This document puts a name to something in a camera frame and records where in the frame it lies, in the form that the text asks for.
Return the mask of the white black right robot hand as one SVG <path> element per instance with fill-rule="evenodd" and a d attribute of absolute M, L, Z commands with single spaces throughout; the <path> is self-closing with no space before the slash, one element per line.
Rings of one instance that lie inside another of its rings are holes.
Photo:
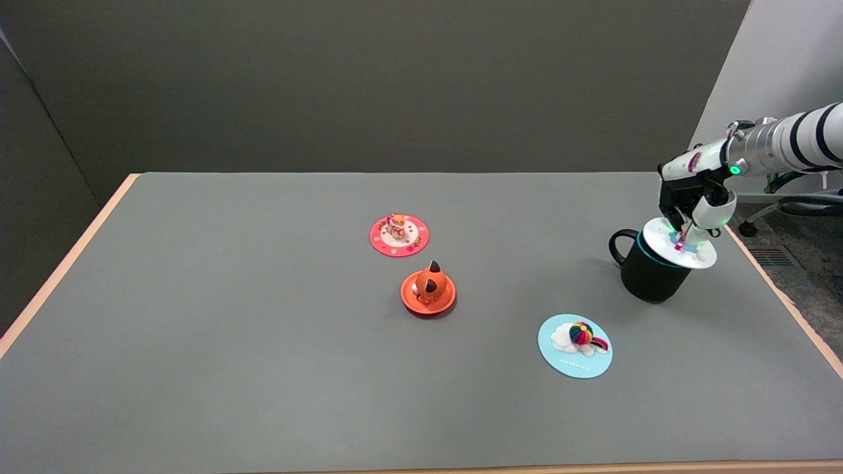
<path fill-rule="evenodd" d="M 719 237 L 737 204 L 725 180 L 734 176 L 725 161 L 725 141 L 699 146 L 657 167 L 659 209 L 676 234 L 676 247 L 695 251 Z"/>

